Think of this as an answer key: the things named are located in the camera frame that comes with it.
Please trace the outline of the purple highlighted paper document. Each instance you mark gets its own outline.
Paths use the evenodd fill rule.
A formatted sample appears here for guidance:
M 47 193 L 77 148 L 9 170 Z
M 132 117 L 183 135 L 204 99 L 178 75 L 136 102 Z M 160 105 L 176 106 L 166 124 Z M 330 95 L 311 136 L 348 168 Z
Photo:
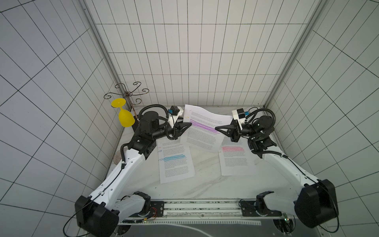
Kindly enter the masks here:
M 232 116 L 218 115 L 204 108 L 186 105 L 184 109 L 184 122 L 191 126 L 180 137 L 181 143 L 210 153 L 218 153 L 225 135 L 218 132 L 218 126 L 229 125 Z

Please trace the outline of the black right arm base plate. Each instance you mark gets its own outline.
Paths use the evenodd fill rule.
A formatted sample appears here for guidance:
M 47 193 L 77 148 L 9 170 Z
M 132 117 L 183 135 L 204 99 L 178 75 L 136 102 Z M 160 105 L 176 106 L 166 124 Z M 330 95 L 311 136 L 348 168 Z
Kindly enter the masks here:
M 242 216 L 244 217 L 280 217 L 282 213 L 280 211 L 269 210 L 265 204 L 256 202 L 255 200 L 241 199 L 238 202 L 238 206 L 241 209 Z

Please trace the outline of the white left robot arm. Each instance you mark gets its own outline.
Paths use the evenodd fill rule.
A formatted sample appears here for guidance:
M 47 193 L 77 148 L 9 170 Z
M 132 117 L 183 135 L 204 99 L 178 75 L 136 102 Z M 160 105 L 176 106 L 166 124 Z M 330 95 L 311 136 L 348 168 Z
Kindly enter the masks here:
M 122 189 L 137 168 L 157 146 L 157 140 L 178 139 L 190 126 L 183 121 L 184 110 L 172 106 L 147 106 L 139 112 L 138 126 L 130 142 L 121 145 L 121 161 L 109 176 L 89 196 L 80 196 L 75 202 L 77 225 L 95 237 L 109 237 L 124 219 L 150 213 L 151 197 L 134 192 L 117 201 Z

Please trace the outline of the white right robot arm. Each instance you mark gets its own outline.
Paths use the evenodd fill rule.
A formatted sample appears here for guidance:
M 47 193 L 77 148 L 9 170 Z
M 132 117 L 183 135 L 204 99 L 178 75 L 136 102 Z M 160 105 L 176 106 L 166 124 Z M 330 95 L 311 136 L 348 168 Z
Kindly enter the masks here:
M 309 228 L 338 219 L 339 209 L 333 183 L 328 179 L 318 179 L 278 151 L 276 143 L 269 136 L 274 131 L 274 124 L 275 117 L 271 115 L 245 122 L 233 119 L 231 124 L 215 128 L 232 142 L 247 137 L 250 151 L 271 164 L 296 192 L 294 197 L 280 195 L 275 191 L 260 193 L 256 196 L 255 211 L 260 216 L 272 211 L 291 214 Z

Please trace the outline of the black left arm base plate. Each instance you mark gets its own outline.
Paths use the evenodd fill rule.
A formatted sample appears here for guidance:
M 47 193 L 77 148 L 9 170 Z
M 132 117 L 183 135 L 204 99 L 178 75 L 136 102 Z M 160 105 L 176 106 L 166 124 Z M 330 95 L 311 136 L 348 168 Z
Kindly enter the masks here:
M 147 218 L 162 217 L 164 212 L 164 201 L 151 201 Z

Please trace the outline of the pink highlighted paper document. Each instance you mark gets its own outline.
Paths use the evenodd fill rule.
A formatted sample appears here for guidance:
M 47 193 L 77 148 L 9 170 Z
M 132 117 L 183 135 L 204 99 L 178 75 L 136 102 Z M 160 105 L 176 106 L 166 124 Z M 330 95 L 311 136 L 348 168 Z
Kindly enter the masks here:
M 225 137 L 219 150 L 222 176 L 255 176 L 255 155 L 251 153 L 246 138 L 232 142 Z

